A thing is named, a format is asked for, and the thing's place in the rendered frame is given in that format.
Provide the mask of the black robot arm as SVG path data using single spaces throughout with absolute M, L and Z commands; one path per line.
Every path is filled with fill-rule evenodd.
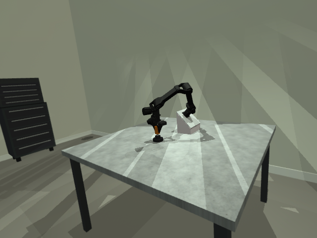
M 183 89 L 180 89 L 182 87 Z M 182 112 L 182 114 L 187 118 L 190 114 L 195 113 L 195 105 L 193 104 L 192 99 L 192 93 L 193 89 L 190 86 L 189 83 L 180 83 L 179 85 L 175 85 L 174 88 L 172 88 L 170 91 L 168 91 L 166 94 L 164 94 L 162 97 L 157 97 L 154 99 L 149 105 L 149 107 L 142 108 L 143 115 L 151 115 L 151 114 L 159 114 L 159 109 L 165 104 L 166 101 L 168 101 L 170 98 L 172 98 L 177 93 L 186 94 L 187 103 L 186 107 L 187 109 Z M 153 106 L 154 105 L 154 106 Z M 153 123 L 157 122 L 157 118 L 154 116 L 149 118 L 147 120 L 147 123 L 152 125 Z

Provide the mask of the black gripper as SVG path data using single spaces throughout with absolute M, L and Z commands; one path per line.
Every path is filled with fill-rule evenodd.
M 154 117 L 154 116 L 157 118 L 157 122 L 153 123 L 152 126 L 154 129 L 155 129 L 155 126 L 157 126 L 158 132 L 160 133 L 162 126 L 167 125 L 167 122 L 160 120 L 160 114 L 152 114 L 152 117 Z

